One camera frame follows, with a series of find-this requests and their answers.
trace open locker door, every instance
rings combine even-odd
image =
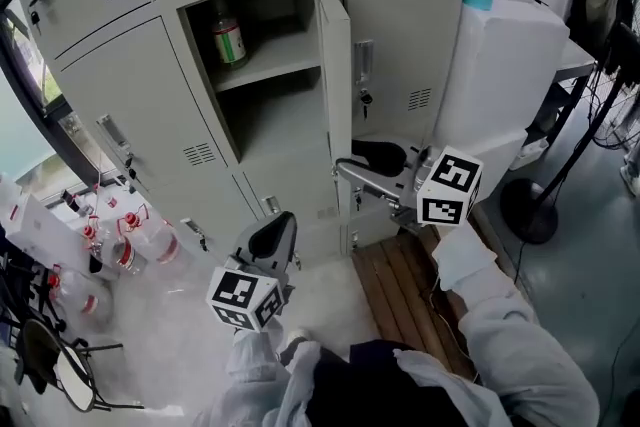
[[[351,20],[340,0],[315,0],[331,162],[351,157]],[[351,187],[337,181],[340,217],[348,221]]]

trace metal stand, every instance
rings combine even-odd
[[[640,81],[640,42],[625,25],[618,25],[612,31],[612,49],[620,61],[620,70],[611,92],[598,111],[593,123],[587,129],[578,146],[551,183],[542,187],[528,178],[519,178],[508,183],[500,196],[500,210],[509,229],[522,241],[529,244],[548,242],[558,229],[558,211],[551,193],[560,185],[569,171],[582,156],[597,132],[620,89],[625,83]]]

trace gray floor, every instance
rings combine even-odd
[[[587,128],[584,105],[544,159],[508,173],[483,208],[512,260],[521,242],[499,210],[502,184],[527,176],[547,185]],[[540,322],[580,365],[607,407],[616,350],[640,316],[640,199],[620,178],[624,151],[593,143],[571,171],[557,201],[560,225],[545,245],[526,245],[521,279]],[[604,426],[619,425],[626,395],[640,387],[640,326],[616,363],[615,391]]]

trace black and white marker cube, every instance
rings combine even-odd
[[[483,164],[447,146],[418,191],[418,221],[460,226],[480,190]]]
[[[284,301],[277,279],[216,267],[209,284],[207,303],[220,322],[262,331]]]

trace wooden pallet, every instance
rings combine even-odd
[[[434,290],[431,252],[438,242],[437,232],[426,227],[419,237],[405,233],[356,249],[352,258],[380,337],[425,351],[447,370],[473,380],[476,371],[457,328],[464,303],[452,292]]]

